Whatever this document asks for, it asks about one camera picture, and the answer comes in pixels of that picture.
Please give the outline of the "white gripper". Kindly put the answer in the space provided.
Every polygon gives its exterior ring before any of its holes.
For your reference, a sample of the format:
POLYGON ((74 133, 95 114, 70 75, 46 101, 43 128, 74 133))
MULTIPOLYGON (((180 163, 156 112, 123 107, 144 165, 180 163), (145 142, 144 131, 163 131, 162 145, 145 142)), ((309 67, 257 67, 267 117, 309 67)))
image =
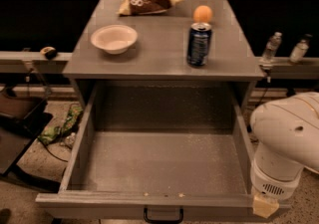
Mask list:
POLYGON ((269 218, 274 214, 279 209, 278 200, 286 200, 295 192, 302 170, 303 167, 298 168, 291 180, 284 181, 265 174, 257 166, 256 161, 253 161, 250 179, 253 187, 260 192, 253 197, 253 214, 263 218, 269 218))

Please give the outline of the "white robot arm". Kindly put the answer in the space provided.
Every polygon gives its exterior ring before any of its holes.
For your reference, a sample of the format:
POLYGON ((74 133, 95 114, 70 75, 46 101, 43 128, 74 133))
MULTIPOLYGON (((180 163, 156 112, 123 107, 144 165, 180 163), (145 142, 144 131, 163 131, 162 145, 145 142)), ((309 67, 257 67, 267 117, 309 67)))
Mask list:
POLYGON ((253 213, 268 218, 293 195, 305 168, 319 171, 319 94, 265 103, 250 126, 258 139, 250 170, 253 213))

